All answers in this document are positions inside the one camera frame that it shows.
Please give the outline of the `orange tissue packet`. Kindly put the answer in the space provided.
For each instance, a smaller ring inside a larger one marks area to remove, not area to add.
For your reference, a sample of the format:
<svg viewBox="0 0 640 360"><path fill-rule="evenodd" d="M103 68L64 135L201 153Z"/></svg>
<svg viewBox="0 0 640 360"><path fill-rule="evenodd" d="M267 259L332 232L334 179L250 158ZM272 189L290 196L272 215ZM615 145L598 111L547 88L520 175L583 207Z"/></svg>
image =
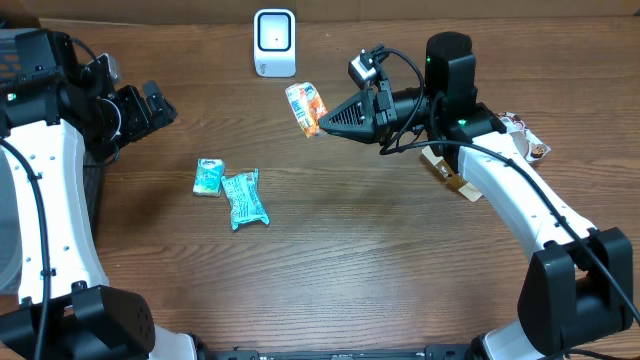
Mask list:
<svg viewBox="0 0 640 360"><path fill-rule="evenodd" d="M323 136L319 120L328 113L328 109L316 87L310 82L295 83L285 89L285 94L305 136Z"/></svg>

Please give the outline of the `green Kleenex tissue pack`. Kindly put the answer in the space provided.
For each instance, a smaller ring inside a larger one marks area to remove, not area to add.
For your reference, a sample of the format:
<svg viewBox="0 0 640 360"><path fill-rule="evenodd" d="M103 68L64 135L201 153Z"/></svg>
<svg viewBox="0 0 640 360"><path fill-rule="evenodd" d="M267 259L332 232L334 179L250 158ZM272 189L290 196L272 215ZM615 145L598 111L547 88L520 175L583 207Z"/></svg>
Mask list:
<svg viewBox="0 0 640 360"><path fill-rule="evenodd" d="M223 160L200 158L197 162L193 193L197 196L219 197L224 171Z"/></svg>

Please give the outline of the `light green wipes packet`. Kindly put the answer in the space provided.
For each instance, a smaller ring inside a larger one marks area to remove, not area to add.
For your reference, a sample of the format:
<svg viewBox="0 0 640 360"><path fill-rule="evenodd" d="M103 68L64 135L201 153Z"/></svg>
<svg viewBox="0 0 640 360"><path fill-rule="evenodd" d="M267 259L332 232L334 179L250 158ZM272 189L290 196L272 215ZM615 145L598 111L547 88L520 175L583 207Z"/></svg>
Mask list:
<svg viewBox="0 0 640 360"><path fill-rule="evenodd" d="M269 216L258 193L259 170L222 177L221 183L230 203L231 229L237 231L241 225L260 221L270 224Z"/></svg>

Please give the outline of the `clear bagged bread pack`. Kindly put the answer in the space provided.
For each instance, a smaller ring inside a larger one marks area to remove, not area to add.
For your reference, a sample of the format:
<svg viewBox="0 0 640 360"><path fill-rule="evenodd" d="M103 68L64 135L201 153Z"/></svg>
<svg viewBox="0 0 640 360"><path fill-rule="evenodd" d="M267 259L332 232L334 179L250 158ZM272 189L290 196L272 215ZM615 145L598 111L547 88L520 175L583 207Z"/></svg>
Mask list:
<svg viewBox="0 0 640 360"><path fill-rule="evenodd" d="M528 163L538 161L551 151L551 148L542 142L516 113L497 113L497 117L505 125L506 132L512 137L519 154ZM436 156L429 147L422 149L422 157L439 174L449 188L471 202L475 202L482 197L482 193L473 184L456 174L444 158Z"/></svg>

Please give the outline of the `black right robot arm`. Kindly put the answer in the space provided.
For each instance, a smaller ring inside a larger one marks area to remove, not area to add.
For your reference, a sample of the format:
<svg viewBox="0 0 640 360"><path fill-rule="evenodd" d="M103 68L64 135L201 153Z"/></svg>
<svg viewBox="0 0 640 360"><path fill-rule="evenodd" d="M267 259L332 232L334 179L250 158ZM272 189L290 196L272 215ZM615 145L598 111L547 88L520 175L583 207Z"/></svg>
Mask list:
<svg viewBox="0 0 640 360"><path fill-rule="evenodd" d="M474 185L519 241L528 270L516 319L464 346L430 345L429 359L567 359L639 321L633 250L619 229L600 230L572 210L522 156L506 125L477 99L469 36L442 32L426 45L415 88L393 91L391 49L362 50L348 65L359 90L324 115L328 134L401 153L408 132Z"/></svg>

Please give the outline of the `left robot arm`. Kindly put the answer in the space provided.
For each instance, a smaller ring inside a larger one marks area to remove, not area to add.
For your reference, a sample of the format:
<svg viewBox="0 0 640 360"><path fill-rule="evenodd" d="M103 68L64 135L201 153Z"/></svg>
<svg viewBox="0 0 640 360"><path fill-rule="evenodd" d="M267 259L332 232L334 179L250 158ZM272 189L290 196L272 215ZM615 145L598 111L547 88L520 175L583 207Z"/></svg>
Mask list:
<svg viewBox="0 0 640 360"><path fill-rule="evenodd" d="M204 359L196 336L157 325L144 298L113 288L97 255L84 176L171 124L155 82L119 85L108 54L48 29L1 34L1 149L19 221L20 305L2 343L26 359Z"/></svg>

